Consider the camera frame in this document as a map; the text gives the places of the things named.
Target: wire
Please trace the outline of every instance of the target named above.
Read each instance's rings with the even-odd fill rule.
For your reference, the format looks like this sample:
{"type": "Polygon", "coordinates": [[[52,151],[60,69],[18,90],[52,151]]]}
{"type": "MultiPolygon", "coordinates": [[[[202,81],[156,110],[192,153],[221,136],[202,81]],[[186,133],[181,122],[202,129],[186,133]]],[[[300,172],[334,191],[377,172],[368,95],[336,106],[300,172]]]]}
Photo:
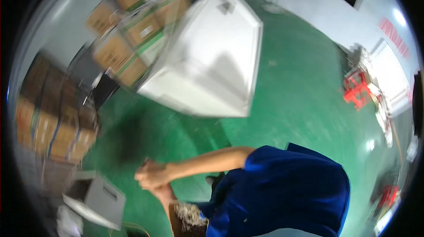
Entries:
{"type": "MultiPolygon", "coordinates": [[[[143,232],[145,232],[145,234],[147,234],[148,237],[151,237],[150,234],[146,231],[145,228],[143,228],[141,225],[136,224],[134,222],[123,220],[122,221],[122,226],[124,226],[126,228],[133,228],[133,229],[142,230],[143,232]]],[[[107,229],[107,233],[109,234],[109,237],[112,237],[113,229],[107,229]]]]}

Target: blue shirt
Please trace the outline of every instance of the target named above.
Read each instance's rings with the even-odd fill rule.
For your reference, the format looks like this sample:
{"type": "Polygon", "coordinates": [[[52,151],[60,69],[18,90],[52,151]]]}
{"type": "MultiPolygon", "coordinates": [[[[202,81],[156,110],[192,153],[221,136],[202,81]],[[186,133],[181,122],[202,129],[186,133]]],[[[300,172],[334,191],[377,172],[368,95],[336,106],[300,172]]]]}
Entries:
{"type": "Polygon", "coordinates": [[[206,237],[251,237],[281,228],[336,237],[349,194],[340,164],[290,143],[287,150],[256,149],[244,169],[229,171],[211,200],[197,205],[209,219],[206,237]]]}

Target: red plastic stool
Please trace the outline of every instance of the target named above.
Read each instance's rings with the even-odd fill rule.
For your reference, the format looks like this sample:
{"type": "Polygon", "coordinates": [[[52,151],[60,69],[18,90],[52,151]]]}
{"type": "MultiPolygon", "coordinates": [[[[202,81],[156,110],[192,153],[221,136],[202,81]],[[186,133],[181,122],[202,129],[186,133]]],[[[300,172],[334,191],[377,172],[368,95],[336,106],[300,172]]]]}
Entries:
{"type": "Polygon", "coordinates": [[[353,102],[359,111],[370,100],[370,90],[365,78],[365,73],[356,69],[347,74],[343,79],[345,91],[343,98],[347,103],[353,102]]]}

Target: white wall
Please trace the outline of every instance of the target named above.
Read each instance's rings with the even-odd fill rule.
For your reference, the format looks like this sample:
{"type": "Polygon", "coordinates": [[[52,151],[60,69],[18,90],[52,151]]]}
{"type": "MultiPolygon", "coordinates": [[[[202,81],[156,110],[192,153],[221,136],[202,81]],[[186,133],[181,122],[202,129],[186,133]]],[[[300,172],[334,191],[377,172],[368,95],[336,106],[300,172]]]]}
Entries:
{"type": "MultiPolygon", "coordinates": [[[[401,11],[396,0],[358,0],[355,8],[345,0],[272,1],[303,18],[348,50],[356,48],[355,44],[359,43],[368,51],[372,51],[379,40],[384,38],[395,52],[412,87],[413,75],[418,70],[418,54],[408,24],[401,25],[394,15],[394,10],[401,11]],[[408,46],[411,53],[408,59],[402,56],[395,44],[379,28],[378,24],[382,17],[386,17],[393,24],[408,46]]],[[[393,108],[394,111],[400,112],[405,106],[409,106],[407,100],[393,108]]]]}

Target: sticker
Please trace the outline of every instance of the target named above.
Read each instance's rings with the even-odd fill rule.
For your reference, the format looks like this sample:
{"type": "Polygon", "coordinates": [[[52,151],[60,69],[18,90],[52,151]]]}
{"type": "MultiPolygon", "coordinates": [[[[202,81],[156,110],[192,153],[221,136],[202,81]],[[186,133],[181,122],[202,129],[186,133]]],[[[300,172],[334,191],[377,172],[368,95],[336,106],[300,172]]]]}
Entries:
{"type": "Polygon", "coordinates": [[[146,35],[148,35],[152,31],[153,31],[153,27],[151,25],[149,25],[146,29],[144,29],[143,31],[141,31],[140,37],[141,38],[144,38],[146,35]]]}

